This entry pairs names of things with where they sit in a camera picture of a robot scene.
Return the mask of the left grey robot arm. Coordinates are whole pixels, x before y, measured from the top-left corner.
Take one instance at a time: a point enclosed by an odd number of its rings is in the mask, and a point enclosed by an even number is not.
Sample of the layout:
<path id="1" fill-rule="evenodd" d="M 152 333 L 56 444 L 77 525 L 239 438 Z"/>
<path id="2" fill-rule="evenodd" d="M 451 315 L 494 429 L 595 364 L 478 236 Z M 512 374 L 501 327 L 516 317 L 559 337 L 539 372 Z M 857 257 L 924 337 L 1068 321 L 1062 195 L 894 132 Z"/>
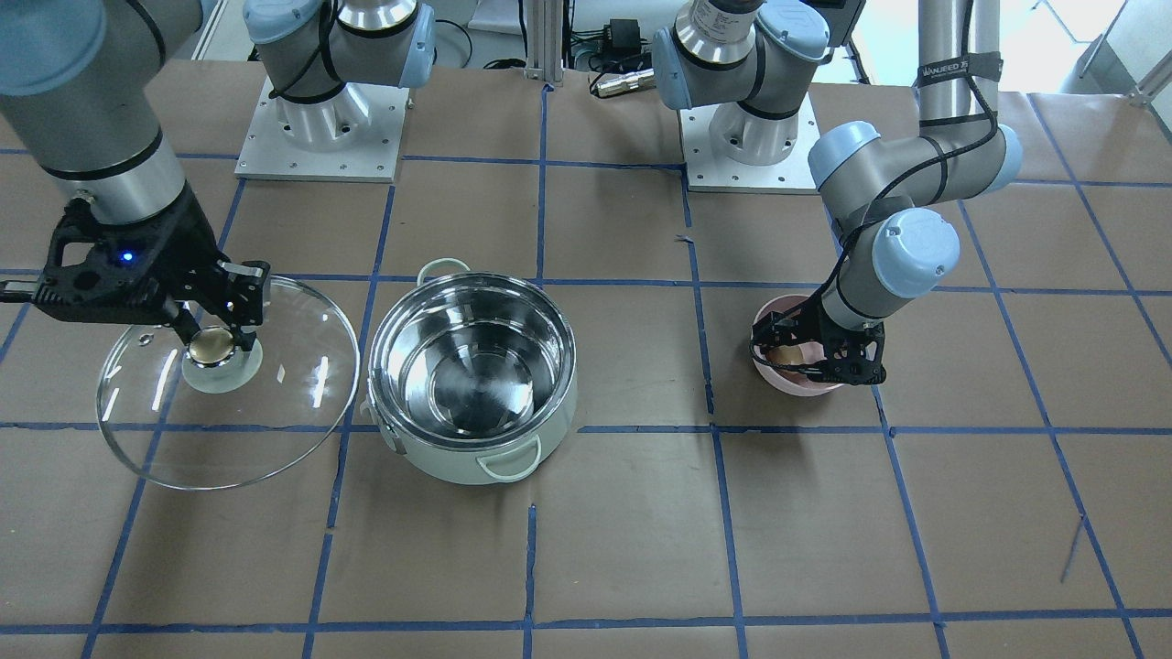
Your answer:
<path id="1" fill-rule="evenodd" d="M 796 395 L 883 383 L 884 321 L 926 295 L 959 261 L 936 203 L 1013 181 L 1023 148 L 1000 124 L 996 1 L 919 5 L 917 136 L 883 137 L 865 121 L 834 125 L 808 168 L 841 247 L 812 295 L 754 319 L 748 349 L 768 383 Z M 714 107 L 709 142 L 747 167 L 786 158 L 831 26 L 804 1 L 688 1 L 652 41 L 657 95 L 673 110 Z"/>

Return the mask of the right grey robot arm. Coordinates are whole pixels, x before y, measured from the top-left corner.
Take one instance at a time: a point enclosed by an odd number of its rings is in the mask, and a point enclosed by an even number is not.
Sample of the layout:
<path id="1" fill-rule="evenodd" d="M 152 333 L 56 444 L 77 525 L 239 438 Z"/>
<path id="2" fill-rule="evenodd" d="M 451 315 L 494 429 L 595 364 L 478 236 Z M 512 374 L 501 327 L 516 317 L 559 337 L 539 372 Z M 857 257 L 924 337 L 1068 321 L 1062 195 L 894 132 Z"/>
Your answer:
<path id="1" fill-rule="evenodd" d="M 40 276 L 4 281 L 4 303 L 253 349 L 270 265 L 223 253 L 145 93 L 214 7 L 4 2 L 4 118 L 68 199 Z M 247 1 L 243 16 L 270 82 L 250 156 L 384 150 L 373 87 L 430 79 L 435 14 L 423 1 Z M 222 326 L 202 330 L 188 303 Z"/>

